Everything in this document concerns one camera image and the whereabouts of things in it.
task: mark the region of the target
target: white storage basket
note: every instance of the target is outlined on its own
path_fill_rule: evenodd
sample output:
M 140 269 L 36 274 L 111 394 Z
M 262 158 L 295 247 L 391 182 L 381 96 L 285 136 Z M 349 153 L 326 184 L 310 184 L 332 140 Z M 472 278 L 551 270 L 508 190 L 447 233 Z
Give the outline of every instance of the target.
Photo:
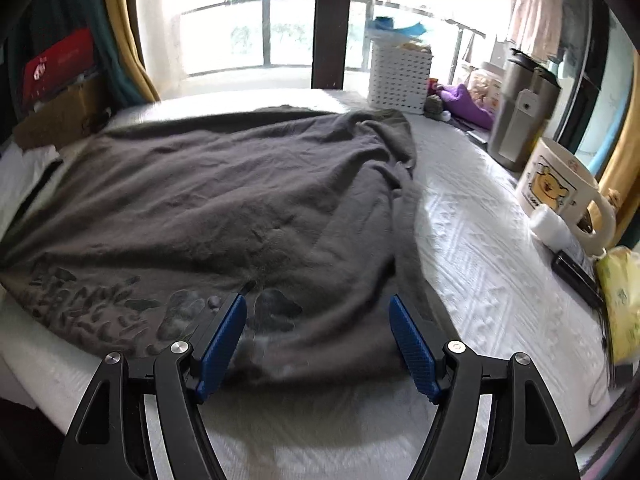
M 425 52 L 373 42 L 369 105 L 421 114 L 432 58 Z

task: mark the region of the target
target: blue gripper pad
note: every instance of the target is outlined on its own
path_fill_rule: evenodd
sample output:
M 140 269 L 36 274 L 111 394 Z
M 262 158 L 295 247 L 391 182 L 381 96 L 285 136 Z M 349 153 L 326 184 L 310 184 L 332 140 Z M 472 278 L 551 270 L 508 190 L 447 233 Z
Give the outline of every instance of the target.
M 200 382 L 195 391 L 198 402 L 204 402 L 220 387 L 245 323 L 246 301 L 243 296 L 238 296 L 202 358 Z
M 442 391 L 436 382 L 435 361 L 398 296 L 391 298 L 389 323 L 416 388 L 436 404 Z

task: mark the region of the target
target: ceramic mug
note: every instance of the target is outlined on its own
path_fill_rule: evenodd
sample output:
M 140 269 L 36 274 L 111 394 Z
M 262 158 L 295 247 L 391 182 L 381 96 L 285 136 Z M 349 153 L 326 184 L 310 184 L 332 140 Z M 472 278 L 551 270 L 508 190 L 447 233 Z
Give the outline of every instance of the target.
M 575 155 L 557 142 L 541 137 L 520 177 L 516 198 L 527 215 L 547 204 L 569 226 L 587 254 L 601 254 L 616 231 L 616 213 L 598 190 L 598 183 Z M 594 201 L 602 227 L 591 234 L 577 223 Z

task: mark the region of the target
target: yellow package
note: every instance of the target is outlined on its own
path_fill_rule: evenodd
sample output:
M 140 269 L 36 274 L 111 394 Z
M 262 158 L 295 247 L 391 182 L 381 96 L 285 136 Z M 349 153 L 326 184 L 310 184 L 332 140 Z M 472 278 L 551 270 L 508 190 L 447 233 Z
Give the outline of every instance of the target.
M 596 263 L 611 329 L 613 364 L 640 357 L 640 254 L 616 247 Z

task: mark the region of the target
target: metal screw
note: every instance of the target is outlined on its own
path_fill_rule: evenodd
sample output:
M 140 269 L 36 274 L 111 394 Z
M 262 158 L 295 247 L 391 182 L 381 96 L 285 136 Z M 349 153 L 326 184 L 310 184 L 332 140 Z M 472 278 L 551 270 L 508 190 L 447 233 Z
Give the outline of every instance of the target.
M 465 344 L 460 341 L 449 341 L 447 348 L 454 354 L 462 354 L 466 350 Z
M 120 354 L 117 352 L 109 352 L 107 357 L 104 358 L 104 362 L 108 365 L 114 365 L 120 360 Z
M 531 357 L 526 355 L 524 352 L 518 352 L 516 354 L 516 362 L 523 366 L 527 366 L 531 362 Z
M 185 341 L 176 341 L 171 345 L 171 352 L 173 352 L 174 354 L 181 354 L 183 352 L 186 352 L 187 348 L 189 348 L 189 343 Z

